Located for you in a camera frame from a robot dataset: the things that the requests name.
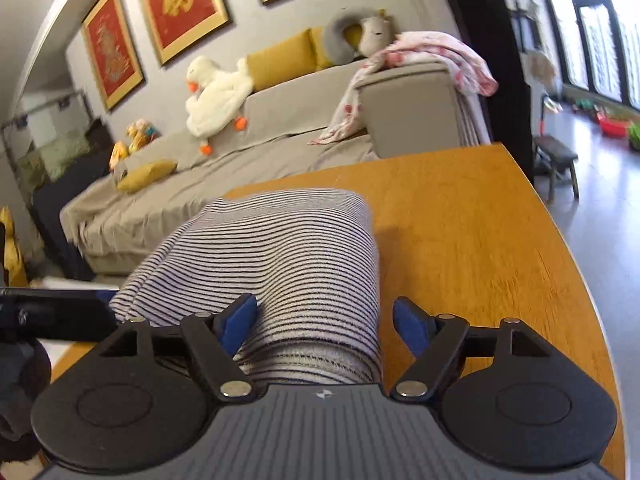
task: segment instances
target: wooden stool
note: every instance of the wooden stool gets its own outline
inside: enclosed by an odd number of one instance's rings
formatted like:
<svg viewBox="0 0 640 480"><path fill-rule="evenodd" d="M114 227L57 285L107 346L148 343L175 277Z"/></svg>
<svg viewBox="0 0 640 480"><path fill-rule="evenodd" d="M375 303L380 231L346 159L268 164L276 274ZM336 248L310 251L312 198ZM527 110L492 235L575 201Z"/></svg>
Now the wooden stool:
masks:
<svg viewBox="0 0 640 480"><path fill-rule="evenodd" d="M546 198L547 203L552 204L556 198L556 177L558 171L565 171L569 168L571 172L571 184L574 187L574 199L580 198L578 191L578 179L575 176L574 162L578 159L578 154L572 152L562 142L552 136L539 136L533 138L536 146L536 154L538 150L545 153L551 160L551 173L549 174L549 195Z"/></svg>

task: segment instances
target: yellow pillow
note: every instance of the yellow pillow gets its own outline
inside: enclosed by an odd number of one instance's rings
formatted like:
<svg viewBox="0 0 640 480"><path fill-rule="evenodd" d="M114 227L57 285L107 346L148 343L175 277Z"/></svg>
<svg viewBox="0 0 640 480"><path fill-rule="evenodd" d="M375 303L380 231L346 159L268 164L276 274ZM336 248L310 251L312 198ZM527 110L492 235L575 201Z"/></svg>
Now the yellow pillow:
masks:
<svg viewBox="0 0 640 480"><path fill-rule="evenodd" d="M362 39L362 25L353 23L353 25L349 25L349 27L343 30L342 35L344 39L347 40L347 43L357 50L360 40Z"/></svg>
<svg viewBox="0 0 640 480"><path fill-rule="evenodd" d="M246 57L256 92L316 71L309 29Z"/></svg>
<svg viewBox="0 0 640 480"><path fill-rule="evenodd" d="M9 286L29 286L24 272L24 260L18 244L14 238L14 220L8 207L0 208L0 224L4 224L4 259L2 263L9 272Z"/></svg>
<svg viewBox="0 0 640 480"><path fill-rule="evenodd" d="M140 166L136 170L129 171L119 181L117 187L119 191L125 193L135 193L144 189L149 184L152 184L167 175L173 173L178 164L172 160L156 160L150 162L144 166Z"/></svg>
<svg viewBox="0 0 640 480"><path fill-rule="evenodd" d="M314 44L314 51L316 53L316 72L320 72L325 68L331 68L334 64L324 53L324 47L322 46L322 30L324 27L314 27L311 29L311 41Z"/></svg>

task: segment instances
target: wooden table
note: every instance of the wooden table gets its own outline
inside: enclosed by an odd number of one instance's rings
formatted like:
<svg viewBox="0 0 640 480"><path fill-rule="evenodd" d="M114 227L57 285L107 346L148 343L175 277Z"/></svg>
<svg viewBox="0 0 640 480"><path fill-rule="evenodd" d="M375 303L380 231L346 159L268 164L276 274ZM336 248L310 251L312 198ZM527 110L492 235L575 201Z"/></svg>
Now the wooden table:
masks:
<svg viewBox="0 0 640 480"><path fill-rule="evenodd" d="M395 298L408 296L432 314L450 312L472 325L523 319L618 403L590 294L543 203L502 146L333 168L242 187L227 197L309 187L354 190L373 211L387 388L412 362L391 319ZM469 369L484 365L470 360ZM618 413L602 465L622 480L620 407Z"/></svg>

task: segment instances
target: black curtain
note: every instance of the black curtain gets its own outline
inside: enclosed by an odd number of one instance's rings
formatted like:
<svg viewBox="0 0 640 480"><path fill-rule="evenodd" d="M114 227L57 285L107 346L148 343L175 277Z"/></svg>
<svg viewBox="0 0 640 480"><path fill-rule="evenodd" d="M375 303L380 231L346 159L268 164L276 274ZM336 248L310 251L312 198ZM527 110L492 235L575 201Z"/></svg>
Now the black curtain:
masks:
<svg viewBox="0 0 640 480"><path fill-rule="evenodd" d="M494 140L505 145L533 180L530 89L524 81L518 45L504 0L448 0L462 40L482 56L499 90L486 99Z"/></svg>

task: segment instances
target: tiled floor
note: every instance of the tiled floor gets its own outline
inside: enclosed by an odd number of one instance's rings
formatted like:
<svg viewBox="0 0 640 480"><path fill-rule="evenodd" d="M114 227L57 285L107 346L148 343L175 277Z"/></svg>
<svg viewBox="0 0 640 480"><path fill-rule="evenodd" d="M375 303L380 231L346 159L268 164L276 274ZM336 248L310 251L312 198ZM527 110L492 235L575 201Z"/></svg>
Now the tiled floor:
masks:
<svg viewBox="0 0 640 480"><path fill-rule="evenodd" d="M640 475L640 153L609 139L587 118L547 116L546 131L580 157L580 200L570 183L548 209L591 290L609 339L622 390L628 478ZM546 200L548 178L537 177Z"/></svg>

